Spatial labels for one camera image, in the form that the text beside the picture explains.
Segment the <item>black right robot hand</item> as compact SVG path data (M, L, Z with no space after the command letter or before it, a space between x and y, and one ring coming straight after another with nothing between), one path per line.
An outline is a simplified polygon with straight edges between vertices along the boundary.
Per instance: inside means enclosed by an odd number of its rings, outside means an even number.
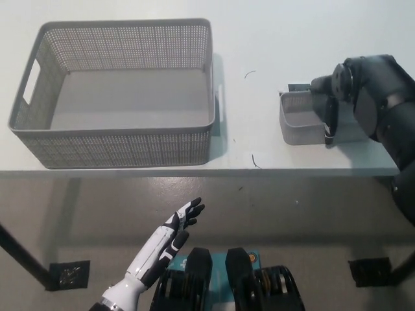
M325 145L328 148L334 143L334 138L337 133L338 128L338 108L339 102L335 97L332 89L332 76L326 75L315 78L311 81L311 92L316 94L323 94L326 96L326 106L325 106Z

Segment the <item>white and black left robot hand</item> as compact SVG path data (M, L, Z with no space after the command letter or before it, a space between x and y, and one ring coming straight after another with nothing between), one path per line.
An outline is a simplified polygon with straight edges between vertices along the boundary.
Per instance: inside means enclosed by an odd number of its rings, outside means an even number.
M204 208L202 199L195 198L157 227L126 269L124 277L102 294L94 309L137 310L140 295L166 271L189 238L187 227L197 223L196 218Z

